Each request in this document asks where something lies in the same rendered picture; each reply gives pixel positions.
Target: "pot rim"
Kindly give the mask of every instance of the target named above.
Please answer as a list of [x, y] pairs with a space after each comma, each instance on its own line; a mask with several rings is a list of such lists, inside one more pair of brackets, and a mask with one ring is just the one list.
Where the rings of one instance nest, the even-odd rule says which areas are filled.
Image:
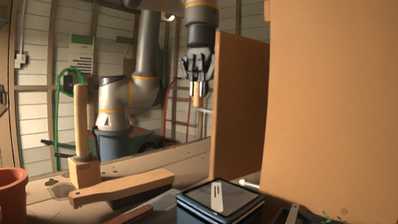
[[14, 181], [13, 183], [0, 187], [0, 197], [12, 194], [13, 193], [12, 189], [15, 189], [15, 188], [18, 189], [20, 187], [24, 188], [29, 182], [28, 172], [22, 168], [18, 168], [18, 167], [0, 168], [0, 171], [2, 171], [2, 170], [15, 170], [15, 171], [21, 173], [22, 175], [21, 175], [21, 178]]

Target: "green hose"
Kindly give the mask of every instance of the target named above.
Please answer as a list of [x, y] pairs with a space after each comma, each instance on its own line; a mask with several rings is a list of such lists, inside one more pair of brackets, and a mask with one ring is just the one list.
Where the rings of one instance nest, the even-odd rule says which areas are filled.
[[[62, 90], [61, 87], [61, 77], [65, 72], [74, 72], [79, 79], [79, 84], [84, 84], [84, 77], [78, 69], [64, 69], [57, 76], [57, 98], [55, 99], [55, 126], [54, 126], [54, 151], [58, 152], [58, 102], [59, 102], [59, 92], [62, 92], [70, 97], [73, 97], [73, 93], [70, 94]], [[58, 158], [55, 159], [55, 172], [58, 172]]]

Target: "flower pot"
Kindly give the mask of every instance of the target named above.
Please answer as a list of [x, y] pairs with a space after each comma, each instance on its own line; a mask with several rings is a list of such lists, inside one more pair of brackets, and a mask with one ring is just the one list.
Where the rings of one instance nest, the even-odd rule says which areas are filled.
[[21, 168], [0, 168], [1, 224], [26, 223], [28, 172]]

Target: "red metal frame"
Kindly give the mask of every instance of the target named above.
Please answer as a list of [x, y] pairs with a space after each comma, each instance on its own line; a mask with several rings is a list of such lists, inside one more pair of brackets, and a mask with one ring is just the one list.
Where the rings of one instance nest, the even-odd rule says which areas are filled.
[[[178, 98], [178, 97], [169, 97], [169, 91], [171, 88], [171, 85], [174, 84], [175, 81], [177, 81], [178, 78], [174, 78], [174, 80], [169, 84], [168, 88], [167, 88], [167, 94], [166, 94], [166, 102], [164, 103], [164, 121], [163, 121], [163, 138], [162, 138], [162, 147], [164, 147], [164, 144], [170, 144], [170, 145], [175, 145], [175, 143], [172, 142], [167, 142], [165, 140], [165, 136], [166, 136], [166, 121], [172, 122], [172, 123], [176, 123], [179, 125], [186, 125], [186, 142], [188, 142], [188, 132], [190, 130], [190, 103], [191, 103], [191, 97], [189, 98]], [[173, 120], [168, 120], [166, 119], [166, 115], [167, 115], [167, 101], [168, 99], [176, 99], [176, 100], [182, 100], [182, 101], [188, 101], [188, 121], [187, 122], [181, 122], [181, 121], [173, 121]]]

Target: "wooden workbench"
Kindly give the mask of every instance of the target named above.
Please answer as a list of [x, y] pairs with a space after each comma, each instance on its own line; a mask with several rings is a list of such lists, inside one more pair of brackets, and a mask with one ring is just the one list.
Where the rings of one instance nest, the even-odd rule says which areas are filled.
[[[132, 155], [101, 164], [103, 181], [164, 168], [175, 174], [173, 188], [183, 190], [208, 177], [210, 139], [198, 140], [144, 154]], [[69, 184], [67, 171], [31, 178], [26, 186], [28, 224], [106, 222], [136, 205], [112, 211], [106, 202], [84, 205], [77, 209], [66, 198], [52, 198], [48, 189]]]

